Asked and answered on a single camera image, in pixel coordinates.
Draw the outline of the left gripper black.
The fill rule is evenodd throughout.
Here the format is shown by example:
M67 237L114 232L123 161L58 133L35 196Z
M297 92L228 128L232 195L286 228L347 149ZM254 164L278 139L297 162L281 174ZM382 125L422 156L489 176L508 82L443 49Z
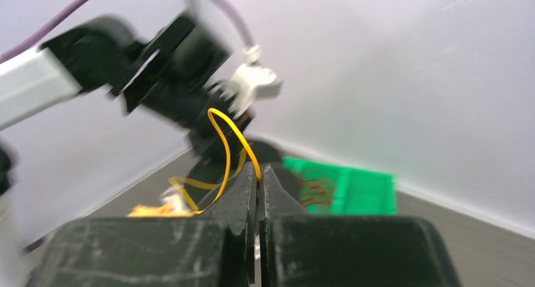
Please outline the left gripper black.
M208 81L230 53L209 29L184 11L126 56L139 71L122 92L127 113L142 105L187 129L194 151L224 150L208 109L232 116L234 97L223 97L223 81Z

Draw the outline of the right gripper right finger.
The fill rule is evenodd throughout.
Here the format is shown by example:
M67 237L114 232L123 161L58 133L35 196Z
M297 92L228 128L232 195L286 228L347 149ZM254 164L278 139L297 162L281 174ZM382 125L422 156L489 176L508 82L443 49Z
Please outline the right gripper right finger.
M417 216L312 214L266 165L258 186L263 286L459 286L435 225Z

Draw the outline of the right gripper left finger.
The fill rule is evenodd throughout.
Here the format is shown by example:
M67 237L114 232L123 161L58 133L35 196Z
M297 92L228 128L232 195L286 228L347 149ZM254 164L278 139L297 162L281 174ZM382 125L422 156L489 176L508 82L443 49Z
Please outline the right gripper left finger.
M49 242L30 286L248 286L254 281L257 179L192 217L85 217Z

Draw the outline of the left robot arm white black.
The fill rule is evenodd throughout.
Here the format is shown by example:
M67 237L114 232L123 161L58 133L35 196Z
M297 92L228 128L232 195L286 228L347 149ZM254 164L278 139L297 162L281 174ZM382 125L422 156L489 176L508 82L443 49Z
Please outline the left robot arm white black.
M206 83L230 57L215 34L188 12L148 42L125 21L99 16L1 64L1 128L102 86L122 97L126 110L143 105L190 129L205 143L206 112L229 111L232 96Z

